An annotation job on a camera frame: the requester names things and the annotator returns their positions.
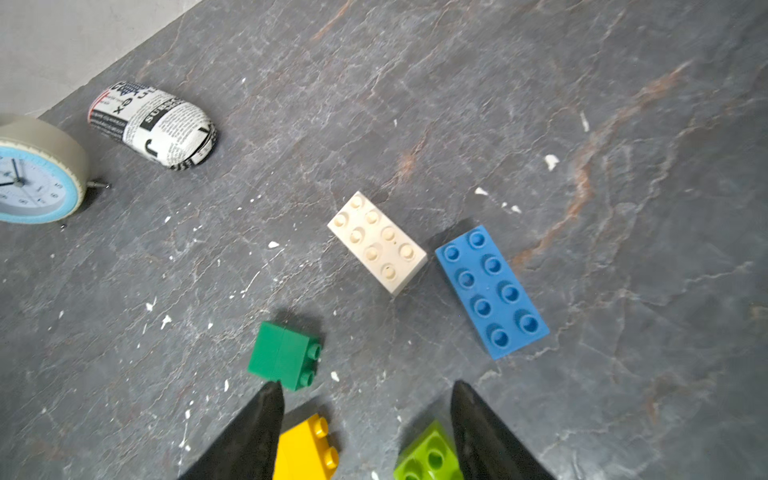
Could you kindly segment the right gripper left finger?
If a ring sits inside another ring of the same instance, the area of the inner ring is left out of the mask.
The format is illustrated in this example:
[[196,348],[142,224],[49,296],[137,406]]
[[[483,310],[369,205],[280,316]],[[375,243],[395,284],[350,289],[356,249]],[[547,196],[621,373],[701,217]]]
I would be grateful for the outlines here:
[[180,479],[272,479],[284,411],[282,385],[265,383]]

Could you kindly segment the lime green lego brick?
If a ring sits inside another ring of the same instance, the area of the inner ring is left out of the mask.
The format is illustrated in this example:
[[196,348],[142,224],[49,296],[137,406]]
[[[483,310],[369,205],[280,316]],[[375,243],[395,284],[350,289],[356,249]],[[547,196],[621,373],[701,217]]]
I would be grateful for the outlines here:
[[462,480],[453,440],[439,421],[433,421],[399,455],[396,480]]

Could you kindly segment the yellow lego brick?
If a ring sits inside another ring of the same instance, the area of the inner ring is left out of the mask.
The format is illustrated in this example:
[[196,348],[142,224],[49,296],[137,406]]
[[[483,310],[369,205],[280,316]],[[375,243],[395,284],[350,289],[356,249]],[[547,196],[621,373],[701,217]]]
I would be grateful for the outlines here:
[[274,480],[331,479],[339,453],[328,441],[327,420],[314,414],[279,437]]

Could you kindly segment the cream long lego brick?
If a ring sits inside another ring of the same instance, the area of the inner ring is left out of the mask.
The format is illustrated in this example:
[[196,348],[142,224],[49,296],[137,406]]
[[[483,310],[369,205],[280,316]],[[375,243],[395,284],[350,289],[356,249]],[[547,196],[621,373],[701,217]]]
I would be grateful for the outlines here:
[[360,191],[327,226],[392,296],[427,263],[426,252]]

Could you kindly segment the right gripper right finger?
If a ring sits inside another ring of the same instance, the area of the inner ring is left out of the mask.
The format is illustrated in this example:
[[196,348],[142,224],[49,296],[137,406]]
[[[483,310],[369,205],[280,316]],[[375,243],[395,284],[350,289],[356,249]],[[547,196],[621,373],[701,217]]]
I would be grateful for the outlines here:
[[464,380],[453,385],[450,414],[465,479],[554,479]]

